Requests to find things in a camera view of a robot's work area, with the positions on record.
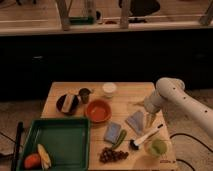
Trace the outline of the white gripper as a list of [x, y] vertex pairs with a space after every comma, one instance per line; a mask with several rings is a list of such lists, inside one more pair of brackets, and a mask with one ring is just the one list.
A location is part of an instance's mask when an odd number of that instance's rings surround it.
[[146, 127], [150, 127], [157, 117], [157, 114], [165, 103], [165, 99], [159, 94], [157, 90], [153, 91], [150, 96], [147, 96], [143, 105], [148, 112], [146, 115]]

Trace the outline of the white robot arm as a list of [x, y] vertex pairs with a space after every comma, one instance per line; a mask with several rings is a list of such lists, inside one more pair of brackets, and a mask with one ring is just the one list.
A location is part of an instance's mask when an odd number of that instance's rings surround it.
[[160, 78], [155, 90], [147, 96], [143, 105], [150, 114], [158, 113], [170, 101], [189, 114], [199, 126], [213, 139], [213, 109], [200, 103], [185, 93], [185, 84], [176, 78]]

